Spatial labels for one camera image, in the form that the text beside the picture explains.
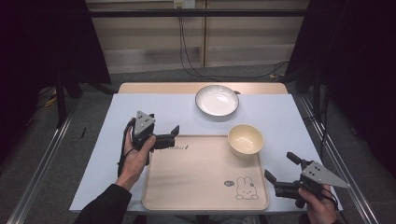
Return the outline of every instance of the person's left hand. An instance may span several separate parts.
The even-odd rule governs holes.
[[[132,127],[128,129],[125,137],[124,155],[131,149],[132,151],[126,156],[121,174],[116,181],[116,185],[119,185],[126,190],[130,190],[134,183],[139,179],[146,165],[147,156],[149,155],[149,152],[153,148],[156,141],[155,135],[152,135],[145,142],[140,151],[138,151],[134,149],[132,144],[131,130]]]

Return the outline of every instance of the yellow bowl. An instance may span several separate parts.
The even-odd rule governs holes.
[[[262,149],[264,138],[257,128],[248,124],[238,124],[228,132],[228,142],[233,154],[241,158],[247,158]]]

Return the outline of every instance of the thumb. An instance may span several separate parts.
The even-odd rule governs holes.
[[[146,154],[149,153],[149,150],[152,149],[152,147],[154,147],[156,139],[157,138],[155,137],[155,135],[152,135],[148,140],[146,140],[145,144],[142,146],[140,151]]]
[[[307,202],[309,202],[314,210],[320,210],[323,204],[315,197],[314,194],[309,192],[306,189],[298,189],[298,193],[303,197]]]

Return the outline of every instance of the white tabletop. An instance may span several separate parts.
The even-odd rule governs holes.
[[[300,177],[300,166],[286,158],[288,151],[308,161],[319,161],[291,95],[243,94],[238,97],[240,105],[235,113],[226,119],[215,119],[197,108],[195,94],[115,94],[70,210],[81,211],[116,181],[122,132],[137,110],[155,114],[156,134],[170,133],[177,125],[180,125],[180,134],[227,134],[236,124],[254,125],[265,138],[260,152],[262,169],[269,170],[278,181],[292,182]],[[131,190],[133,197],[128,211],[153,213],[141,203],[146,174],[147,169]],[[271,183],[267,182],[267,186],[269,206],[263,213],[302,211],[293,199],[276,197]]]

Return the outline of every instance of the black sleeve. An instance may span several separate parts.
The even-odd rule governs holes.
[[[122,223],[132,194],[112,184],[95,200],[87,204],[78,215],[79,223]]]

